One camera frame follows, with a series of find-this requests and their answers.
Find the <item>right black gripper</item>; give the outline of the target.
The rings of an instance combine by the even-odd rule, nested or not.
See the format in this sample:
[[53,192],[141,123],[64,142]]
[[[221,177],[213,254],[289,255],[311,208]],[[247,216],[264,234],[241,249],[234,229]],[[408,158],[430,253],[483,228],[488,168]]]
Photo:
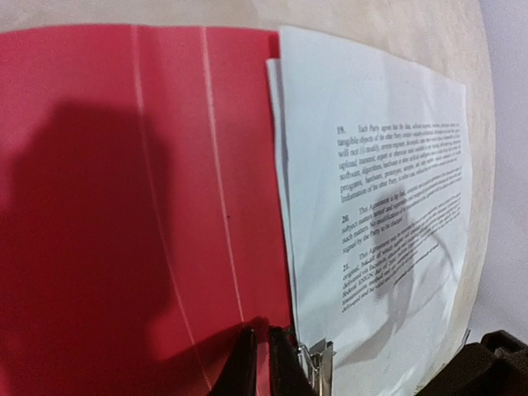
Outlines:
[[421,395],[527,395],[527,345],[509,332],[490,332],[465,345]]

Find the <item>chrome spine lever clip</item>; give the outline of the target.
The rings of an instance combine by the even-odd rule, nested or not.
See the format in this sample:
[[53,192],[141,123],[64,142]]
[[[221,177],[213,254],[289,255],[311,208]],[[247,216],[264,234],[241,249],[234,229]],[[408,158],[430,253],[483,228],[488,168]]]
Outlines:
[[310,386],[319,396],[332,395],[333,342],[326,339],[311,348],[300,343],[297,346],[299,363],[308,378]]

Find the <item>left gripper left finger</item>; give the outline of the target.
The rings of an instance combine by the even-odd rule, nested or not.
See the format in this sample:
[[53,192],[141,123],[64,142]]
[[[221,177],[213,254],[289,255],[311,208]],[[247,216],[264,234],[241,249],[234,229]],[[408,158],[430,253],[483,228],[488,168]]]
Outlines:
[[211,396],[255,396],[257,392],[257,336],[244,328],[224,364]]

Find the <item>red file folder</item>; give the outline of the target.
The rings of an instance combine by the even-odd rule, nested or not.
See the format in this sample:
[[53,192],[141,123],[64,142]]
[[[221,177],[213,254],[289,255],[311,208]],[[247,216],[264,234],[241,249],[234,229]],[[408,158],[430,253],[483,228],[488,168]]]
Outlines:
[[271,392],[278,54],[253,29],[2,34],[2,394],[205,395],[245,326]]

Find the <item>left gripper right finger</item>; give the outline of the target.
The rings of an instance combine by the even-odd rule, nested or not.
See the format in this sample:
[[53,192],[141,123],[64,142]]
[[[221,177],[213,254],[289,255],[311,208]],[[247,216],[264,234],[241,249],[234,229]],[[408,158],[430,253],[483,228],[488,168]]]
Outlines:
[[296,353],[280,327],[269,327],[272,396],[315,396]]

